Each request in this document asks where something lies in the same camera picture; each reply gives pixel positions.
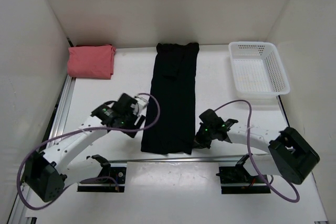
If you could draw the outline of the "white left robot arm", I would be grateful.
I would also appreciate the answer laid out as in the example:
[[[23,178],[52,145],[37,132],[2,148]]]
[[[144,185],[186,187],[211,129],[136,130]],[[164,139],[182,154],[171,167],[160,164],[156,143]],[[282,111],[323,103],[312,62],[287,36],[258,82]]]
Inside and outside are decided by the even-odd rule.
[[[98,106],[79,126],[77,134],[64,137],[41,153],[30,154],[25,162],[23,181],[43,202],[57,199],[66,187],[86,179],[105,182],[111,167],[106,158],[99,154],[90,154],[78,161],[75,158],[111,129],[123,129],[134,138],[145,120],[142,111],[148,103],[144,98],[123,93],[118,101]]]

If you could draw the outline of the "pink t-shirt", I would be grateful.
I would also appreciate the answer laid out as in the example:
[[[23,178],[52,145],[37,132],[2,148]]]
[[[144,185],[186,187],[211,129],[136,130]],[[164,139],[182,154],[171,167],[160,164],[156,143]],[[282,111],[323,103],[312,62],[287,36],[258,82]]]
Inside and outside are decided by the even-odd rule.
[[[73,78],[109,80],[116,48],[112,45],[70,47],[67,74]]]

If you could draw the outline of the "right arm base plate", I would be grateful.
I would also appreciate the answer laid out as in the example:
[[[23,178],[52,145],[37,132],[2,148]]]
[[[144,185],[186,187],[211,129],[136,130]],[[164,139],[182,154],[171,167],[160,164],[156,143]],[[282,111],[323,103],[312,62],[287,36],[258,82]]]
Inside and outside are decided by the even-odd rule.
[[[251,176],[242,167],[220,166],[216,176],[220,179],[222,195],[271,193],[258,175]]]

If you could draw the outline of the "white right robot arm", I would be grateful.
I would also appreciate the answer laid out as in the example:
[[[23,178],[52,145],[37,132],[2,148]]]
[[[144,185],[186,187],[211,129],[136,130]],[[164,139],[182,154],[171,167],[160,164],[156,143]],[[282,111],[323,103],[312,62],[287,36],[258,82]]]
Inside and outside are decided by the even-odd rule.
[[[282,131],[248,127],[235,119],[224,121],[212,109],[203,112],[194,148],[210,148],[213,140],[249,145],[262,151],[252,159],[243,158],[236,168],[236,177],[247,182],[257,175],[252,163],[264,175],[282,176],[286,181],[300,185],[320,162],[320,156],[294,128]]]

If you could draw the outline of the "black t-shirt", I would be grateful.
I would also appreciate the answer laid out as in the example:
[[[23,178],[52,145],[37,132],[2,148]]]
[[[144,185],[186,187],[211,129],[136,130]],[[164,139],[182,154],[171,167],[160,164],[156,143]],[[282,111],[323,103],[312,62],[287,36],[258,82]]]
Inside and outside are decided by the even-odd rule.
[[[157,44],[141,151],[154,154],[192,152],[195,137],[195,77],[199,44]]]

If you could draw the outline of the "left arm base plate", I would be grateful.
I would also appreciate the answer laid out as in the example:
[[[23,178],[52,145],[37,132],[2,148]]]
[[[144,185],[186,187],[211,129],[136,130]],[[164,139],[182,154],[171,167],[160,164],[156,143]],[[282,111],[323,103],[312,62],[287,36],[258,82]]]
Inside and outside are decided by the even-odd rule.
[[[109,168],[104,168],[95,179],[79,183],[77,192],[81,193],[123,193],[127,175],[126,163],[111,163]]]

